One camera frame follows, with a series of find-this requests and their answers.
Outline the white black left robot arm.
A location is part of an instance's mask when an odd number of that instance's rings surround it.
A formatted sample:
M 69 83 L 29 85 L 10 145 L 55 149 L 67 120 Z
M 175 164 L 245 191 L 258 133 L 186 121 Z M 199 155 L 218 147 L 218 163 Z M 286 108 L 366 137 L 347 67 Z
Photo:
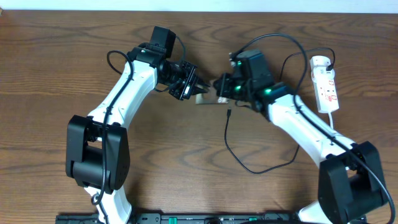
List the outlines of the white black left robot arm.
M 130 167 L 127 131 L 145 97 L 165 85 L 178 100 L 207 93 L 209 84 L 197 77 L 196 65 L 181 58 L 171 61 L 179 37 L 154 27 L 149 42 L 121 52 L 124 70 L 107 97 L 88 116 L 74 115 L 67 126 L 65 171 L 91 196 L 98 213 L 58 215 L 56 223 L 128 223 L 132 205 L 124 182 Z

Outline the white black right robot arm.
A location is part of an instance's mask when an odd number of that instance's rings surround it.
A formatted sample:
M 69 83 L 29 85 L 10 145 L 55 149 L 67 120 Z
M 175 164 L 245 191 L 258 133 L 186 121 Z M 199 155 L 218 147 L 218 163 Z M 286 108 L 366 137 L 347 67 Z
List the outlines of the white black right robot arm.
M 295 214 L 301 223 L 353 223 L 394 202 L 387 190 L 379 151 L 334 130 L 285 83 L 277 83 L 259 50 L 231 53 L 232 73 L 214 82 L 216 94 L 243 101 L 285 131 L 318 167 L 318 198 Z

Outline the Samsung Galaxy smartphone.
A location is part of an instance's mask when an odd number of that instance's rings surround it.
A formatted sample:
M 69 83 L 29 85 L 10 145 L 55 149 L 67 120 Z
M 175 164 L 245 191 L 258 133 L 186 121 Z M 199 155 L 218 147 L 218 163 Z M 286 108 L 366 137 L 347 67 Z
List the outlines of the Samsung Galaxy smartphone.
M 206 93 L 195 95 L 195 103 L 197 105 L 227 105 L 229 103 L 229 99 L 220 97 L 216 94 L 213 81 L 198 84 L 197 87 L 206 90 Z

